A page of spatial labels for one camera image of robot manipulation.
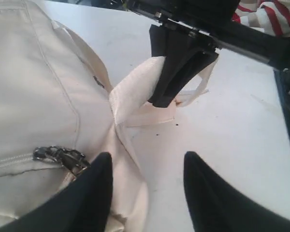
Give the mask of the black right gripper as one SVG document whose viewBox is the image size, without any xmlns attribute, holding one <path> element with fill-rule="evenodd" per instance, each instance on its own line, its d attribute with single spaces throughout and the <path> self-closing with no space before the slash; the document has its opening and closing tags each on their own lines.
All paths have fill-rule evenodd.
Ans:
<svg viewBox="0 0 290 232">
<path fill-rule="evenodd" d="M 224 48 L 277 70 L 290 69 L 290 39 L 232 21 L 237 0 L 127 0 L 128 10 L 162 26 L 149 29 L 151 56 L 165 58 L 151 103 L 168 107 L 183 87 Z M 190 36 L 165 28 L 182 30 Z"/>
</svg>

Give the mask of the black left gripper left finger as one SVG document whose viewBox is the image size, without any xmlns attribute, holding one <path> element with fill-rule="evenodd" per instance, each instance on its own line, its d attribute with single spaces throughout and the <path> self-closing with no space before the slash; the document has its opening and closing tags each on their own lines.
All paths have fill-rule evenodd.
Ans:
<svg viewBox="0 0 290 232">
<path fill-rule="evenodd" d="M 112 195 L 112 158 L 102 152 L 64 190 L 0 232 L 103 232 Z"/>
</svg>

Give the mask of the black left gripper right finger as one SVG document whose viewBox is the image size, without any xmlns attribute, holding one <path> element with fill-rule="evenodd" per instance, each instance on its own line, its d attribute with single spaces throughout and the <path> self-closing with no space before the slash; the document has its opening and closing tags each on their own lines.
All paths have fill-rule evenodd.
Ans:
<svg viewBox="0 0 290 232">
<path fill-rule="evenodd" d="M 290 232 L 290 220 L 237 191 L 193 151 L 184 156 L 184 191 L 196 232 Z"/>
</svg>

